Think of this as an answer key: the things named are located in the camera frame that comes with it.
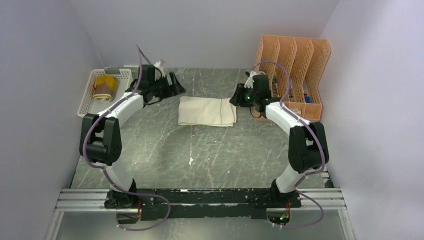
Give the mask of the cream white towel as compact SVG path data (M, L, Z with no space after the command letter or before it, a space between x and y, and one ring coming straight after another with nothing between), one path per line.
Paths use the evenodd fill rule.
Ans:
M182 96L177 122L181 126L233 127L237 122L236 107L229 98Z

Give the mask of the yellow brown bear towel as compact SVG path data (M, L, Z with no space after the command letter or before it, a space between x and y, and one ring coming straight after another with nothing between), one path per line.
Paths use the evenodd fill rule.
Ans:
M93 99L102 103L114 100L119 86L119 81L112 75L97 77L92 85Z

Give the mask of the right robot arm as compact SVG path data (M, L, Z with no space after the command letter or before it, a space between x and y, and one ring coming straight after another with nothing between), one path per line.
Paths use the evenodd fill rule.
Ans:
M324 171L329 161L325 128L319 121L311 122L296 114L281 98L272 97L267 75L248 71L246 76L246 82L236 86L229 102L235 107L254 109L289 136L288 166L273 180L266 195L253 197L252 201L282 207L297 195L297 187L304 179Z

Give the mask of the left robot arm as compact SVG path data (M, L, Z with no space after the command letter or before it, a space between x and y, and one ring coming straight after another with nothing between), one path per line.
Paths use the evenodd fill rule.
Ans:
M173 71L166 73L160 63L144 64L138 69L138 77L115 103L83 117L79 152L109 182L106 209L132 208L140 203L136 182L119 161L122 125L144 107L185 92Z

